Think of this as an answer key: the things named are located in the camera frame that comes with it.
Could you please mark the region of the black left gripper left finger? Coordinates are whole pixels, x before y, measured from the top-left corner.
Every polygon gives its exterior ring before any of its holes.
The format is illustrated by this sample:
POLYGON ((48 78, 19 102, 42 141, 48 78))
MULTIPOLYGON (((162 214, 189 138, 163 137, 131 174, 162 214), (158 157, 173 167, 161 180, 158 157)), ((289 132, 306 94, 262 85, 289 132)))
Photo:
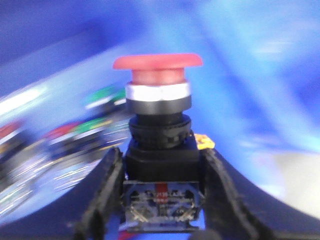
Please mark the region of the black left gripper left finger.
POLYGON ((124 164, 119 148, 111 148, 101 164, 109 166, 93 199, 75 225, 75 240, 116 240, 122 217, 121 195, 124 181, 124 164))

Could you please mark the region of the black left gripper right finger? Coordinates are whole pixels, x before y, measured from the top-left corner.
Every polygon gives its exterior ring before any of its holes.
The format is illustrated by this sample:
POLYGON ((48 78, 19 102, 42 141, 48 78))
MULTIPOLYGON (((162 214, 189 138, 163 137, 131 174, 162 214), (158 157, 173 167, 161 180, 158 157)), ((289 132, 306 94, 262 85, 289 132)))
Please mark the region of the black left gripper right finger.
POLYGON ((201 240, 271 240, 270 229, 244 207, 232 178, 215 151, 200 151, 204 172, 205 229, 201 240))

